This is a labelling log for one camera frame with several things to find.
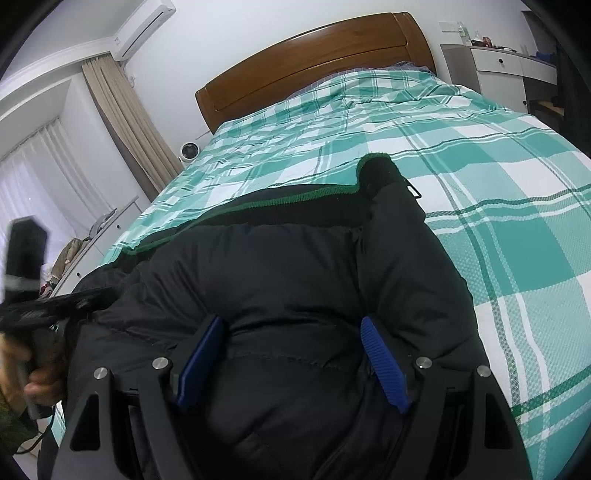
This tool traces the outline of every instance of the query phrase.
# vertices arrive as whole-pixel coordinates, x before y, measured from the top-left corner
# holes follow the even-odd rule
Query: beige curtain
[[[103,116],[140,166],[140,173],[145,173],[144,176],[137,175],[139,169],[134,171],[132,167],[135,166],[129,165],[126,159],[140,185],[147,179],[151,183],[148,187],[161,192],[183,171],[183,166],[154,127],[121,68],[108,54],[84,61],[82,71]]]

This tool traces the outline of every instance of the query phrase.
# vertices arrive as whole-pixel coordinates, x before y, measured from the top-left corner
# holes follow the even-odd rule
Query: air conditioner
[[[113,58],[117,61],[130,58],[176,10],[170,0],[144,0],[115,34],[111,48]]]

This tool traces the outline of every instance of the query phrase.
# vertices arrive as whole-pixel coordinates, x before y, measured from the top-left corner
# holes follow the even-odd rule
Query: green plaid bedsheet
[[[591,161],[529,115],[423,72],[370,70],[223,124],[106,256],[255,190],[354,184],[386,152],[474,296],[534,477],[591,421]]]

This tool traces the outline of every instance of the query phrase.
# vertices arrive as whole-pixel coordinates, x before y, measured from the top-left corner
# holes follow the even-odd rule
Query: metal screw
[[[431,362],[431,359],[426,356],[420,356],[419,358],[417,358],[416,363],[417,363],[417,367],[419,367],[419,368],[431,368],[431,366],[433,365],[433,362]]]
[[[476,373],[481,377],[490,377],[491,376],[491,369],[488,368],[486,365],[481,365],[476,369]]]
[[[159,356],[152,362],[152,367],[154,367],[156,370],[162,370],[163,368],[168,367],[168,358]]]
[[[95,378],[97,380],[103,380],[107,376],[109,371],[105,367],[100,367],[95,370]]]

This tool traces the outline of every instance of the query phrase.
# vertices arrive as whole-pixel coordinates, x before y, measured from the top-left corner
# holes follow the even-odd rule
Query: bottle
[[[462,39],[462,43],[467,46],[471,46],[472,42],[470,41],[470,34],[468,33],[468,29],[462,22],[457,23],[458,33],[460,34],[460,38]]]

